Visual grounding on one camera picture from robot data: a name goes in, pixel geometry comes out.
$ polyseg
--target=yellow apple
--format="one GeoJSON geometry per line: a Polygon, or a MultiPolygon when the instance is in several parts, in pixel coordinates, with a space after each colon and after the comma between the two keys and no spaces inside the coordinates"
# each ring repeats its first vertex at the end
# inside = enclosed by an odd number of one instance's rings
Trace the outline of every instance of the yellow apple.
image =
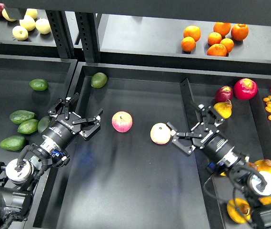
{"type": "Polygon", "coordinates": [[[36,19],[38,16],[38,10],[36,9],[27,9],[25,15],[31,16],[33,19],[36,19]]]}
{"type": "Polygon", "coordinates": [[[36,21],[36,28],[41,34],[48,34],[50,32],[50,23],[47,19],[40,18],[36,21]]]}
{"type": "Polygon", "coordinates": [[[31,16],[25,15],[24,19],[20,20],[20,26],[24,27],[27,31],[32,31],[36,27],[36,22],[31,16]]]}
{"type": "Polygon", "coordinates": [[[16,19],[11,19],[11,18],[9,18],[9,16],[8,16],[8,14],[7,14],[7,12],[6,12],[6,9],[3,9],[2,15],[3,15],[3,17],[4,17],[6,20],[8,20],[8,21],[16,21],[16,19]]]}
{"type": "Polygon", "coordinates": [[[112,117],[112,126],[121,133],[130,130],[132,123],[131,115],[125,111],[118,111],[112,117]]]}
{"type": "Polygon", "coordinates": [[[170,136],[171,131],[169,127],[164,123],[155,124],[150,131],[151,140],[159,145],[163,145],[169,142],[170,136]]]}
{"type": "Polygon", "coordinates": [[[18,41],[23,41],[26,40],[29,37],[29,33],[27,30],[18,25],[12,29],[12,35],[18,40],[18,41]]]}

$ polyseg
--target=orange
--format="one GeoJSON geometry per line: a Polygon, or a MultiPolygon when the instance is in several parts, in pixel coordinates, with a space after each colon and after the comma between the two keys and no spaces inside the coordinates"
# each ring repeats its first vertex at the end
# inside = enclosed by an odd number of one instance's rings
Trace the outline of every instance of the orange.
{"type": "Polygon", "coordinates": [[[209,56],[226,56],[226,48],[223,44],[214,44],[207,50],[209,56]]]}
{"type": "Polygon", "coordinates": [[[229,53],[232,51],[233,47],[234,47],[234,42],[232,39],[230,38],[224,38],[220,44],[223,44],[226,48],[226,53],[229,53]]]}
{"type": "Polygon", "coordinates": [[[222,36],[218,32],[211,32],[207,38],[207,42],[210,45],[220,44],[221,40],[222,40],[222,36]]]}
{"type": "Polygon", "coordinates": [[[184,35],[184,38],[185,37],[192,37],[194,39],[194,41],[197,42],[201,37],[201,30],[198,26],[190,25],[190,26],[186,27],[183,35],[184,35]]]}
{"type": "Polygon", "coordinates": [[[181,46],[185,52],[190,52],[196,47],[196,42],[192,37],[185,37],[181,42],[181,46]]]}
{"type": "Polygon", "coordinates": [[[225,37],[231,31],[231,24],[228,22],[216,22],[213,26],[213,31],[225,37]]]}
{"type": "Polygon", "coordinates": [[[249,35],[247,24],[235,24],[231,29],[231,37],[236,41],[243,41],[249,35]]]}

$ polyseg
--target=pink apple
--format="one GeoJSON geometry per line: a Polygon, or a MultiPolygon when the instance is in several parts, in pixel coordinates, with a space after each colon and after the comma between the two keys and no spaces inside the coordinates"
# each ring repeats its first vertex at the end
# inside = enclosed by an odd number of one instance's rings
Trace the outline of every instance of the pink apple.
{"type": "Polygon", "coordinates": [[[257,92],[257,84],[248,78],[243,78],[234,85],[234,95],[237,99],[251,99],[257,92]]]}
{"type": "Polygon", "coordinates": [[[151,140],[159,145],[163,145],[169,142],[170,136],[171,131],[169,127],[164,123],[155,124],[150,131],[151,140]]]}
{"type": "Polygon", "coordinates": [[[112,125],[114,129],[121,133],[130,130],[132,123],[131,115],[125,111],[118,111],[112,117],[112,125]]]}

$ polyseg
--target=shelf post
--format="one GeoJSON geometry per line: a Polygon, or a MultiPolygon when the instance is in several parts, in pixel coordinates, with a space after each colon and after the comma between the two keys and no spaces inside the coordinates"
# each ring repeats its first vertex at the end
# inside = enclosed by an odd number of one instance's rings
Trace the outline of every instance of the shelf post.
{"type": "Polygon", "coordinates": [[[75,59],[73,41],[64,11],[46,10],[50,28],[54,36],[59,57],[75,59]]]}
{"type": "Polygon", "coordinates": [[[75,12],[75,16],[85,61],[101,62],[95,13],[75,12]]]}

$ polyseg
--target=green avocado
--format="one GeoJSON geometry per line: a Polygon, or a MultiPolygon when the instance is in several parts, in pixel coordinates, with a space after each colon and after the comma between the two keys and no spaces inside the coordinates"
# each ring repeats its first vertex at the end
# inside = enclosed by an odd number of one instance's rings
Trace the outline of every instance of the green avocado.
{"type": "Polygon", "coordinates": [[[22,149],[26,145],[26,139],[23,136],[14,135],[8,138],[5,138],[0,142],[0,147],[3,149],[17,151],[22,149]]]}
{"type": "Polygon", "coordinates": [[[21,123],[18,127],[18,132],[20,134],[29,135],[38,130],[38,120],[30,119],[21,123]]]}
{"type": "Polygon", "coordinates": [[[51,118],[49,116],[44,116],[38,122],[38,133],[41,134],[51,123],[51,118]]]}
{"type": "Polygon", "coordinates": [[[36,116],[34,112],[18,110],[10,114],[10,120],[15,124],[21,124],[27,120],[33,119],[36,116]]]}
{"type": "Polygon", "coordinates": [[[44,79],[34,79],[34,80],[30,81],[30,87],[34,91],[45,91],[46,89],[48,89],[49,84],[44,79]]]}
{"type": "Polygon", "coordinates": [[[102,88],[107,83],[107,76],[104,73],[96,73],[92,76],[91,86],[93,88],[102,88]]]}

